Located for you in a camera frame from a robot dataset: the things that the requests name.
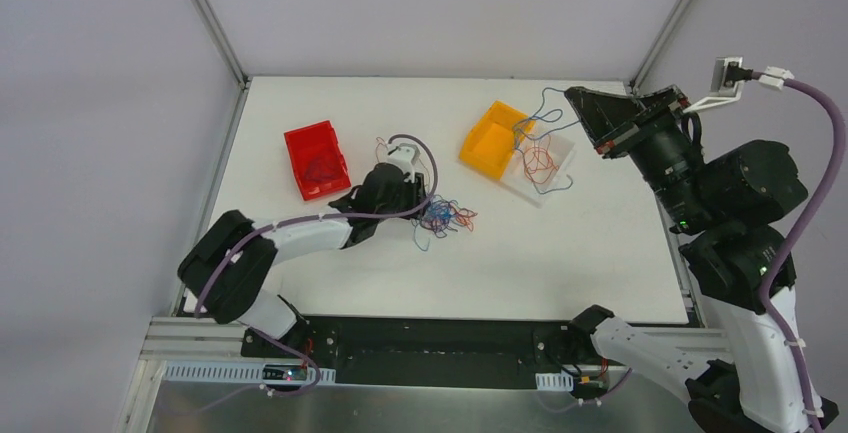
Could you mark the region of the white plastic bin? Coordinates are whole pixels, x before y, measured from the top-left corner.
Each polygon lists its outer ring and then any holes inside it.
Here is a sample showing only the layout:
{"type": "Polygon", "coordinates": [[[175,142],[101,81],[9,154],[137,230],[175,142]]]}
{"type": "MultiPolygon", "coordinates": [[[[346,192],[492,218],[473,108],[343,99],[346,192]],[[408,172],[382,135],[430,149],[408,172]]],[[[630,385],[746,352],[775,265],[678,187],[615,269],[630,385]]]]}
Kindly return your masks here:
{"type": "Polygon", "coordinates": [[[530,204],[542,207],[555,193],[573,185],[568,169],[575,154],[574,141],[535,122],[515,145],[500,182],[530,204]]]}

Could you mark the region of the red plastic bin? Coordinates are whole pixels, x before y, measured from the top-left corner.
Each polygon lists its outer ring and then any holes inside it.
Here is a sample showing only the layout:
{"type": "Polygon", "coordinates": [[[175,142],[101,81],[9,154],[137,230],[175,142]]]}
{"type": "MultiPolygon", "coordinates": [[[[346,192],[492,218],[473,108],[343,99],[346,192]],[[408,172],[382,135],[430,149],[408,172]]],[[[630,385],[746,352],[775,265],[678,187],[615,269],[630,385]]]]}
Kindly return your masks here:
{"type": "Polygon", "coordinates": [[[336,131],[329,120],[286,131],[284,141],[293,178],[304,201],[352,186],[336,131]]]}

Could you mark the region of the orange plastic bin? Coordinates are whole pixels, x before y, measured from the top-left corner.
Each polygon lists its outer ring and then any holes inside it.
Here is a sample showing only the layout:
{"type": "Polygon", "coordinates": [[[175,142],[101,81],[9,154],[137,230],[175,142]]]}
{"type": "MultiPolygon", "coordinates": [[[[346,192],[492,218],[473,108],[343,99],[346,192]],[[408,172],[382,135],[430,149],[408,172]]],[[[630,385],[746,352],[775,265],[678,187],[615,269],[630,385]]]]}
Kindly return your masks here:
{"type": "Polygon", "coordinates": [[[499,181],[513,156],[515,145],[532,130],[535,120],[495,101],[467,134],[459,160],[483,176],[499,181]]]}

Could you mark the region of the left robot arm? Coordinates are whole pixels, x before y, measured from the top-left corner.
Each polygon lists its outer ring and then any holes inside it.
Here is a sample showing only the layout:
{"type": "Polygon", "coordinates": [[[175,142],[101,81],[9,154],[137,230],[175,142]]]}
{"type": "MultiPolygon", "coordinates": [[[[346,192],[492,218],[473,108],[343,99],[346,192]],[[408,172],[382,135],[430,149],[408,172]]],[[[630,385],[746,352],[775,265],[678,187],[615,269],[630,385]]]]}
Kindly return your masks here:
{"type": "Polygon", "coordinates": [[[382,162],[318,214],[261,222],[230,210],[187,253],[177,276],[217,323],[241,323],[267,335],[279,356],[293,357],[304,347],[299,326],[304,320],[290,302],[265,289],[270,270],[312,253],[358,245],[387,219],[417,219],[433,195],[423,174],[382,162]]]}

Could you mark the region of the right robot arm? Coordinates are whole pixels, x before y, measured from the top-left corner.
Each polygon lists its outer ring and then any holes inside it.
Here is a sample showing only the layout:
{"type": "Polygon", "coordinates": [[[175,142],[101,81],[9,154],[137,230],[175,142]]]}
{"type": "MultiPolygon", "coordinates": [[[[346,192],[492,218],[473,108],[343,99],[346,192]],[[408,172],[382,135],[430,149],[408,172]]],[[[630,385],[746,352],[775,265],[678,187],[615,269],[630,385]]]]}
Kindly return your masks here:
{"type": "Polygon", "coordinates": [[[749,141],[705,161],[697,113],[676,87],[622,96],[566,90],[596,152],[630,158],[672,221],[679,251],[728,340],[731,360],[666,345],[610,310],[575,317],[569,353],[628,366],[684,403],[706,432],[823,431],[838,406],[797,369],[796,271],[774,223],[808,202],[786,145],[749,141]]]}

